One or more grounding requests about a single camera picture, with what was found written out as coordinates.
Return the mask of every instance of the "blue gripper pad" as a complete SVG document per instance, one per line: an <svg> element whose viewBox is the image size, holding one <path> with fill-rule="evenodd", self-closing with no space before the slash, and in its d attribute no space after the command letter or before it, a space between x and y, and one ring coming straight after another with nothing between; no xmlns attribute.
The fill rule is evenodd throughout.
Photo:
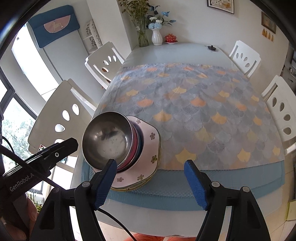
<svg viewBox="0 0 296 241"><path fill-rule="evenodd" d="M199 206L201 206L204 210L208 207L208 202L206 198L206 191L195 175L194 170L192 170L191 165L188 161L184 164L184 174L186 176L187 182L193 192L195 200Z"/></svg>
<svg viewBox="0 0 296 241"><path fill-rule="evenodd" d="M114 178L117 173L117 163L115 160L112 161L109 169L106 171L100 185L96 190L96 198L94 201L95 210L98 210L100 206L102 206L107 198L107 195L110 191L111 185L114 181Z"/></svg>

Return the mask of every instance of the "human hand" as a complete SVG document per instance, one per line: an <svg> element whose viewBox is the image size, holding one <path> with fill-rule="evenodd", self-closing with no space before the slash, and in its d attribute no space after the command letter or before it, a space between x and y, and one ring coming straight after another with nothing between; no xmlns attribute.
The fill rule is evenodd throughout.
<svg viewBox="0 0 296 241"><path fill-rule="evenodd" d="M35 204L28 197L27 197L27 202L28 202L27 212L28 212L28 216L30 218L29 230L30 230L30 235L31 235L31 232L32 232L33 227L34 227L34 224L35 224L36 219L38 217L38 213L37 213L37 209L36 209ZM8 233L10 234L10 236L14 240L26 240L27 239L26 234L22 230L14 227L10 223L6 223L6 221L3 218L1 220L4 223L4 226L5 226L6 230L8 231Z"/></svg>

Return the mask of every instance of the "screw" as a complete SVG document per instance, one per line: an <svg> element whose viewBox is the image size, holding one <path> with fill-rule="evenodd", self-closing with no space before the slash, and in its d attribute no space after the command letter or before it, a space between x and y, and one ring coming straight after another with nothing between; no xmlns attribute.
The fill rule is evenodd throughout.
<svg viewBox="0 0 296 241"><path fill-rule="evenodd" d="M219 182L212 182L212 186L213 187L215 187L215 188L217 188L217 187L219 187L220 186L220 183Z"/></svg>
<svg viewBox="0 0 296 241"><path fill-rule="evenodd" d="M82 183L82 186L83 186L84 188L88 187L89 185L90 185L90 182L83 182L83 183Z"/></svg>
<svg viewBox="0 0 296 241"><path fill-rule="evenodd" d="M249 191L250 191L250 188L248 188L248 187L243 187L242 190L243 190L244 192L249 192Z"/></svg>
<svg viewBox="0 0 296 241"><path fill-rule="evenodd" d="M53 193L57 193L58 191L59 191L59 188L54 188L54 189L52 190Z"/></svg>

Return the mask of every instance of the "white shelf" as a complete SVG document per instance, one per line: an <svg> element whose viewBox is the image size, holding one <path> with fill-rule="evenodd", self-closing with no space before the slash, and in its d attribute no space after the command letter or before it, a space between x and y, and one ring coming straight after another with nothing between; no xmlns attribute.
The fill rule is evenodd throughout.
<svg viewBox="0 0 296 241"><path fill-rule="evenodd" d="M84 28L85 37L82 39L82 41L87 52L91 54L102 46L102 42L92 19L85 25Z"/></svg>

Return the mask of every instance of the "pink bowl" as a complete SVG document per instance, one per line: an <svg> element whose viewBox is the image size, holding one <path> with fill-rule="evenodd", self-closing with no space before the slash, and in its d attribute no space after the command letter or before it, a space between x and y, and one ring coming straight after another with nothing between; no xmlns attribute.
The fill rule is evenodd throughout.
<svg viewBox="0 0 296 241"><path fill-rule="evenodd" d="M119 171L120 169L124 168L126 165L128 165L133 157L135 156L136 152L137 152L137 148L138 148L138 135L137 135L137 132L133 126L133 124L131 123L131 126L132 126L132 135L134 137L134 141L132 143L132 148L131 148L131 152L130 154L127 156L126 160L117 167L117 170Z"/></svg>

